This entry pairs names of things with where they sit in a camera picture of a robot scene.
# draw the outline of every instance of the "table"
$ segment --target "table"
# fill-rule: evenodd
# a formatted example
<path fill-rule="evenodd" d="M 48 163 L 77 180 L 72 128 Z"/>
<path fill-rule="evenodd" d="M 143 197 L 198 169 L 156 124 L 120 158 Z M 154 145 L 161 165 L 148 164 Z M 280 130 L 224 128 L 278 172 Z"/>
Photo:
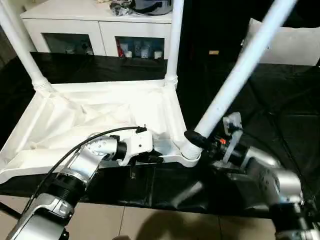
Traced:
<path fill-rule="evenodd" d="M 165 60 L 106 56 L 33 53 L 43 74 L 53 83 L 138 81 L 162 79 Z M 179 68 L 177 95 L 188 129 L 196 126 L 233 63 L 206 63 Z M 320 69 L 310 66 L 260 64 L 229 113 L 239 111 L 247 132 L 268 143 L 286 168 L 296 172 L 305 199 L 320 206 L 320 118 L 318 90 Z M 3 146 L 34 94 L 31 80 L 19 59 L 0 71 L 0 118 Z M 222 131 L 219 125 L 216 131 Z M 253 138 L 244 136 L 247 146 L 266 150 Z M 240 174 L 217 171 L 201 158 L 193 168 L 178 163 L 101 169 L 83 202 L 179 210 L 215 215 L 269 217 L 255 184 Z M 44 175 L 19 176 L 0 185 L 0 194 L 29 197 Z M 177 203 L 181 193 L 192 187 L 201 190 Z"/>

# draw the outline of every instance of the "orange component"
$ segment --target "orange component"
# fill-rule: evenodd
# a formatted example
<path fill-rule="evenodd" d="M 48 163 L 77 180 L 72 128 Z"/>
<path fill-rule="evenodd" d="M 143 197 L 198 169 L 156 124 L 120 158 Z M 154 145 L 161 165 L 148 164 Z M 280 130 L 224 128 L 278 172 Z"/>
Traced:
<path fill-rule="evenodd" d="M 220 143 L 223 144 L 223 145 L 227 143 L 227 141 L 226 141 L 225 139 L 223 139 L 223 138 L 220 138 L 219 141 L 220 141 Z"/>

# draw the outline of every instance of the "floor tile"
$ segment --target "floor tile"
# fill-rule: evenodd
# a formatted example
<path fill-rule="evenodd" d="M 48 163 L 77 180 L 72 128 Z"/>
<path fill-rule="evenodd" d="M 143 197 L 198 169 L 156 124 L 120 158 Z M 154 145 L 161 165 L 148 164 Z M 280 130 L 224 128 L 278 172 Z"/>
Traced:
<path fill-rule="evenodd" d="M 0 195 L 0 202 L 21 213 L 28 201 L 26 197 Z M 0 211 L 0 239 L 6 239 L 17 220 Z"/>
<path fill-rule="evenodd" d="M 119 235 L 123 206 L 79 203 L 67 231 L 69 240 L 112 240 Z"/>
<path fill-rule="evenodd" d="M 217 216 L 126 207 L 119 240 L 219 240 Z"/>
<path fill-rule="evenodd" d="M 0 202 L 22 212 L 28 198 L 0 195 Z M 70 240 L 112 240 L 119 235 L 123 206 L 79 203 L 66 227 Z M 0 211 L 0 239 L 6 239 L 17 220 Z"/>
<path fill-rule="evenodd" d="M 221 216 L 223 240 L 274 240 L 275 227 L 270 219 Z"/>

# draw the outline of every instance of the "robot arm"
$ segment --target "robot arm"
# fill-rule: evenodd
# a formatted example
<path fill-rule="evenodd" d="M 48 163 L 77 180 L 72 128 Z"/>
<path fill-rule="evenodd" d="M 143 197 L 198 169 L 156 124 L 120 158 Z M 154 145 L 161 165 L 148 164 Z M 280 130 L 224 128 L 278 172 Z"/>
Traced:
<path fill-rule="evenodd" d="M 266 152 L 250 147 L 239 166 L 256 182 L 275 226 L 277 240 L 320 240 L 305 209 L 301 182 Z"/>
<path fill-rule="evenodd" d="M 130 159 L 153 150 L 152 134 L 139 132 L 119 141 L 119 137 L 101 136 L 83 145 L 54 181 L 22 215 L 7 240 L 67 240 L 65 226 L 87 190 L 102 161 L 127 165 Z"/>

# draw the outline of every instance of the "white pole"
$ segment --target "white pole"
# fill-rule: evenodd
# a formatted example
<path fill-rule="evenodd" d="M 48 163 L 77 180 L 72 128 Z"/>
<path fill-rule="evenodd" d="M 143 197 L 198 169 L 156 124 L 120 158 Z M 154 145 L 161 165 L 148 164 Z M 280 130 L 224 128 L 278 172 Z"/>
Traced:
<path fill-rule="evenodd" d="M 11 22 L 3 3 L 0 1 L 0 25 L 9 39 L 13 49 L 21 60 L 23 66 L 28 72 L 32 85 L 36 91 L 54 92 L 51 84 L 42 75 L 35 60 L 31 56 L 27 47 L 23 43 L 19 34 L 16 32 L 13 23 Z"/>
<path fill-rule="evenodd" d="M 173 0 L 169 57 L 164 77 L 166 84 L 177 85 L 178 83 L 177 66 L 184 2 L 184 0 Z"/>
<path fill-rule="evenodd" d="M 279 27 L 281 27 L 295 6 L 297 0 L 275 0 L 264 17 L 263 24 L 253 37 L 247 48 L 239 57 L 231 73 L 223 86 L 213 99 L 209 108 L 196 126 L 197 133 L 209 137 L 218 122 L 224 116 L 238 93 L 241 91 L 247 79 L 254 71 L 263 56 L 268 44 L 273 39 Z M 202 149 L 186 141 L 181 153 L 190 160 L 196 159 Z"/>

